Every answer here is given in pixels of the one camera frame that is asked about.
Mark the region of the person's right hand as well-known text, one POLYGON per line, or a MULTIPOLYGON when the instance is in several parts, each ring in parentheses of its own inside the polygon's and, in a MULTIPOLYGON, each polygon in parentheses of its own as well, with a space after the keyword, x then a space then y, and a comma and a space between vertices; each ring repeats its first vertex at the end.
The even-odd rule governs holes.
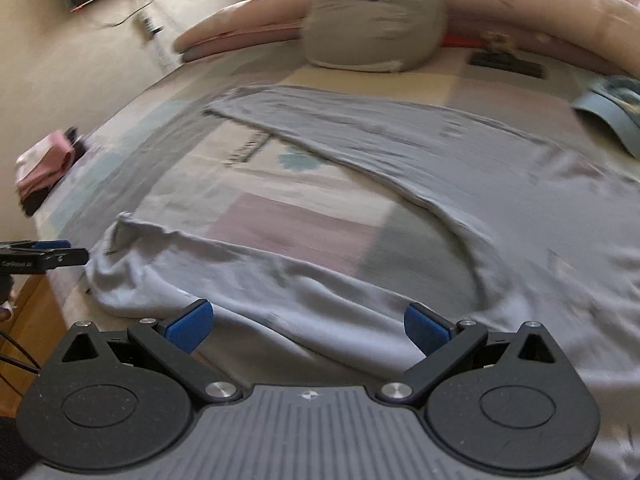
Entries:
POLYGON ((10 274, 0 275, 0 322, 9 321, 14 313, 13 307, 14 279, 10 274))

